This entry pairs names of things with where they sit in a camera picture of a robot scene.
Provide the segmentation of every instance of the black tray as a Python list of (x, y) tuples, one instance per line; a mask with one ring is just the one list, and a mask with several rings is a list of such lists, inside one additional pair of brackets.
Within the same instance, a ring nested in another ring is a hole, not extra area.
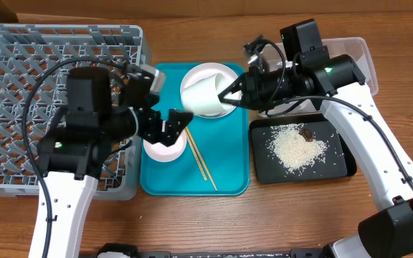
[[(267, 149), (272, 139), (271, 126), (304, 123), (303, 128), (315, 133), (316, 140), (328, 141), (326, 162), (316, 161), (313, 167), (306, 168), (302, 173), (287, 173), (287, 168), (280, 164), (278, 158), (272, 159), (272, 151)], [(255, 120), (250, 124), (250, 141), (257, 180), (260, 183), (285, 183), (296, 181), (312, 181), (327, 178), (352, 176), (357, 167), (342, 137), (323, 115), (295, 115), (283, 118)]]

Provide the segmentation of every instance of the wooden chopstick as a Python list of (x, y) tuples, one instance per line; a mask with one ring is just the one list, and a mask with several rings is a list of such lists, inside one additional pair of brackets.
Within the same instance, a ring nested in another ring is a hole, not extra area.
[(218, 191), (218, 188), (216, 187), (216, 184), (214, 183), (213, 177), (212, 177), (212, 175), (210, 174), (210, 172), (209, 172), (209, 170), (208, 170), (208, 167), (207, 167), (207, 165), (205, 164), (205, 161), (204, 161), (204, 159), (202, 158), (202, 156), (201, 156), (201, 154), (200, 154), (200, 150), (197, 148), (197, 144), (195, 143), (194, 138), (192, 137), (191, 131), (189, 130), (189, 128), (188, 128), (187, 126), (186, 126), (186, 129), (185, 129), (185, 130), (186, 130), (186, 134), (187, 134), (187, 138), (188, 138), (189, 144), (192, 143), (192, 145), (194, 146), (196, 152), (199, 154), (200, 161), (201, 161), (201, 163), (202, 163), (202, 164), (204, 165), (204, 167), (205, 167), (206, 174), (208, 175), (209, 180), (212, 182), (213, 187), (214, 187), (214, 190)]
[(201, 175), (204, 177), (204, 180), (207, 181), (208, 180), (207, 176), (205, 176), (205, 172), (204, 172), (204, 169), (201, 167), (199, 157), (197, 156), (197, 153), (194, 150), (194, 144), (191, 142), (191, 138), (189, 137), (187, 132), (186, 132), (186, 135), (187, 135), (187, 141), (189, 143), (189, 146), (191, 146), (192, 154), (194, 154), (195, 161), (197, 162), (197, 165), (199, 165)]

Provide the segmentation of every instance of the rice grains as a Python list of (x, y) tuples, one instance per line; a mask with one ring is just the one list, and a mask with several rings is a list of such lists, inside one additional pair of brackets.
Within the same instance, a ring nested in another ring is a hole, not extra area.
[(307, 141), (301, 135), (304, 124), (272, 126), (272, 140), (267, 149), (280, 160), (287, 173), (299, 171), (301, 174), (306, 167), (313, 166), (316, 161), (325, 161), (325, 151), (328, 149), (322, 140)]

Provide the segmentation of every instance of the teal mat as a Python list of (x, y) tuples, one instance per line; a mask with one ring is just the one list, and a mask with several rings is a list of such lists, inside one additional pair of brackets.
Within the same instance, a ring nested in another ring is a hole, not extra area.
[[(179, 94), (181, 81), (197, 65), (200, 64), (156, 65), (166, 73), (166, 81), (160, 92), (161, 101), (153, 109), (160, 110), (164, 120), (168, 117), (168, 109), (183, 110)], [(238, 64), (225, 65), (238, 75), (245, 72)], [(188, 145), (179, 158), (168, 163), (157, 162), (143, 151), (141, 186), (144, 191), (157, 196), (235, 196), (243, 193), (250, 184), (248, 110), (237, 107), (222, 118), (194, 116), (189, 130), (218, 191), (209, 179), (203, 179)]]

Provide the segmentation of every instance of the gray plastic crate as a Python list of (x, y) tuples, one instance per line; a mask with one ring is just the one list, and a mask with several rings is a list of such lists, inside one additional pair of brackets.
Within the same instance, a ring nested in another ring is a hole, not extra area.
[[(133, 65), (151, 62), (151, 51), (138, 26), (0, 24), (0, 196), (39, 193), (21, 136), (24, 101), (45, 70), (62, 60), (84, 56), (117, 63), (126, 60)], [(67, 103), (65, 83), (69, 70), (88, 65), (91, 64), (65, 65), (38, 90), (28, 118), (34, 151), (49, 128), (50, 118)], [(118, 87), (113, 88), (113, 103), (118, 99), (116, 90)], [(130, 148), (104, 162), (95, 199), (128, 200), (136, 194), (141, 142), (135, 137)]]

